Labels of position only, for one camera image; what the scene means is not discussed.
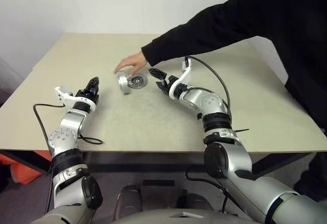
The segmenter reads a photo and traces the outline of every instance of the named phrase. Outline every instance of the black sweater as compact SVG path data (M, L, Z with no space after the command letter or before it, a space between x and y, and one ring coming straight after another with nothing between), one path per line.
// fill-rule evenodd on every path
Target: black sweater
M327 0L229 0L204 9L142 48L153 66L262 36L289 75L288 91L327 128Z

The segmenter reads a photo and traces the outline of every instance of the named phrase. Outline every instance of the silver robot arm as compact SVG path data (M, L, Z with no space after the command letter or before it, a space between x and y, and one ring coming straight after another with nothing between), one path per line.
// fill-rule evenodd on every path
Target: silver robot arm
M191 73L192 63L185 59ZM242 142L233 131L227 107L215 93L187 86L180 79L171 76L165 81L166 73L150 69L150 74L160 79L158 87L171 99L178 99L182 105L198 112L204 127L204 164L207 173L222 183L242 210L260 223L317 224L327 220L327 209L312 199L299 195L279 181L252 174L252 162Z
M75 97L62 86L55 88L56 96L68 111L48 140L52 154L54 209L32 224L90 223L102 204L99 185L89 175L76 143L88 116L96 109L98 86L99 79L93 78Z

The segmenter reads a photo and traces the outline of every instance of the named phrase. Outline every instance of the table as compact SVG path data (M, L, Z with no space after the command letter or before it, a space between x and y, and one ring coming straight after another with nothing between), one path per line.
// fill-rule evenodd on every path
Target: table
M146 87L132 89L125 96L120 91L114 67L154 37L64 34L0 109L0 119L6 121L0 126L0 148L7 155L15 150L47 150L33 104L58 105L54 87L65 85L75 94L98 76L99 104L83 134L105 143L99 146L80 141L83 151L203 152L202 122L196 113L166 97L147 72ZM293 157L298 156L293 153L327 151L326 137L247 41L198 57L224 79L231 98L233 128L250 129L239 133L248 152L290 153ZM156 67L168 75L181 75L181 59ZM225 96L215 76L197 62L193 62L190 84ZM48 134L57 128L65 112L65 108L39 108Z

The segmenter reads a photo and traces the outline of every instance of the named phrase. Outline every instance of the person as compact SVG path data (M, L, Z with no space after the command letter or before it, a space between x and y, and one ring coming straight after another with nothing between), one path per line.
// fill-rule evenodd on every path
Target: person
M123 59L115 72L131 75L161 61L213 51L254 36L270 39L288 73L289 93L327 129L327 0L228 0L196 14ZM294 186L314 200L327 198L327 155L317 153Z

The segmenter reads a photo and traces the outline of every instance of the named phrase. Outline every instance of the floor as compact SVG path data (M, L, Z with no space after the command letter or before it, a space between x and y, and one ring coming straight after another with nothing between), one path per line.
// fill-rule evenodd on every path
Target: floor
M263 156L262 154L253 154L251 158L255 162ZM299 179L301 172L307 168L313 156L310 154L270 173L269 176L292 186ZM111 221L117 196L124 186L134 184L141 187L143 180L174 180L178 189L187 189L188 192L204 196L216 211L221 210L223 202L222 193L215 187L207 183L189 182L183 173L95 173L93 175L101 187L104 198L102 206L97 210L93 219L93 223L96 224ZM205 174L197 173L196 176L205 176ZM11 183L0 194L1 223L28 224L41 217L45 208L49 180L49 176L41 176L27 186ZM248 218L231 201L227 202L226 211Z

